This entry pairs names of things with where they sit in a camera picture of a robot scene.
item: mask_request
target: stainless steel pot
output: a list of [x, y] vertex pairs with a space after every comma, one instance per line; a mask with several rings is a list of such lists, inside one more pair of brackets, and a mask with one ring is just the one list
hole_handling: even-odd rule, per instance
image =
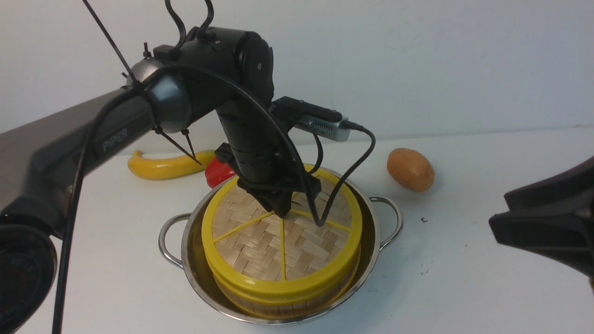
[[[213, 307], [215, 310], [240, 321], [255, 323], [255, 324], [288, 324], [302, 322], [305, 320], [313, 319], [321, 316], [322, 314], [328, 313], [330, 310], [336, 308], [338, 305], [345, 302], [352, 296], [360, 287], [363, 285], [371, 270], [375, 266], [377, 257], [384, 248], [390, 245], [402, 231], [404, 221], [400, 210], [396, 203], [389, 198], [385, 197], [366, 197], [364, 196], [358, 187], [347, 181], [346, 185], [353, 191], [359, 205], [361, 207], [361, 213], [363, 216], [363, 231], [361, 235], [361, 259], [359, 266], [355, 273], [354, 283], [340, 298], [335, 302], [306, 316], [294, 317], [288, 319], [262, 319], [254, 317], [249, 314], [242, 312], [237, 309], [221, 292], [217, 283], [214, 281], [214, 277], [206, 257], [204, 255], [204, 248], [202, 244], [202, 220], [204, 211], [210, 202], [214, 194], [223, 186], [220, 184], [218, 187], [213, 189], [204, 199], [198, 204], [194, 212], [185, 213], [183, 215], [177, 215], [169, 219], [159, 234], [159, 250], [163, 257], [172, 263], [173, 265], [184, 270], [188, 281], [194, 288], [194, 291], [202, 298], [208, 305]], [[397, 216], [397, 223], [394, 232], [385, 240], [380, 242], [380, 225], [375, 214], [375, 210], [372, 206], [373, 202], [381, 202], [389, 205]], [[177, 223], [187, 220], [186, 227], [184, 229], [184, 236], [182, 238], [181, 254], [182, 259], [177, 259], [167, 250], [165, 247], [165, 235], [169, 228]]]

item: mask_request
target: white table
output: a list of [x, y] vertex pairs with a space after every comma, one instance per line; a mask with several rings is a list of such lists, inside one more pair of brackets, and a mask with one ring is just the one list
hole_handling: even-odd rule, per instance
[[[85, 181], [68, 279], [64, 333], [592, 333], [594, 296], [582, 274], [498, 245], [488, 226], [503, 194], [594, 155], [594, 129], [381, 141], [351, 177], [369, 196], [400, 205], [405, 227], [365, 285], [305, 324], [265, 327], [211, 309], [157, 249], [163, 223], [209, 192], [203, 174], [145, 181], [119, 156]], [[367, 143], [328, 144], [324, 166], [343, 172]], [[436, 184], [416, 194], [396, 185], [386, 157], [419, 150]], [[315, 146], [302, 146], [304, 161]], [[386, 234], [393, 214], [378, 205]], [[179, 255], [183, 223], [167, 242]], [[53, 291], [19, 334], [49, 333]]]

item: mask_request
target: red bell pepper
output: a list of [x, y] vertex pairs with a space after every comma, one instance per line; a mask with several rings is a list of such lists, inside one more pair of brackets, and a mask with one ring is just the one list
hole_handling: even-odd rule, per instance
[[221, 162], [214, 157], [206, 166], [206, 170], [204, 171], [204, 175], [206, 176], [206, 184], [212, 189], [219, 184], [221, 184], [226, 179], [235, 175], [235, 172], [229, 165], [224, 162]]

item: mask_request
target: woven bamboo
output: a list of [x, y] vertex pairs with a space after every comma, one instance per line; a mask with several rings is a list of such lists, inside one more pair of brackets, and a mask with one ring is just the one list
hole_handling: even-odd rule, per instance
[[[324, 178], [320, 178], [320, 182], [321, 192], [315, 199], [319, 213], [334, 188], [334, 184]], [[291, 281], [311, 275], [335, 259], [350, 237], [351, 224], [349, 203], [341, 192], [333, 202], [327, 223], [320, 227], [311, 218], [304, 194], [293, 196], [291, 211], [281, 219], [266, 212], [256, 199], [235, 186], [217, 206], [212, 239], [224, 261], [237, 272], [264, 281]], [[257, 303], [217, 283], [234, 304], [251, 314], [268, 318], [300, 316], [338, 297], [350, 284], [358, 259], [357, 253], [344, 277], [322, 294], [302, 303]]]

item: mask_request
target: black mount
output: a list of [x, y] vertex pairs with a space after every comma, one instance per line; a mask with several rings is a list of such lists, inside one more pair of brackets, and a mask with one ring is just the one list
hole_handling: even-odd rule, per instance
[[594, 157], [505, 194], [509, 212], [489, 220], [500, 244], [562, 262], [594, 278]]

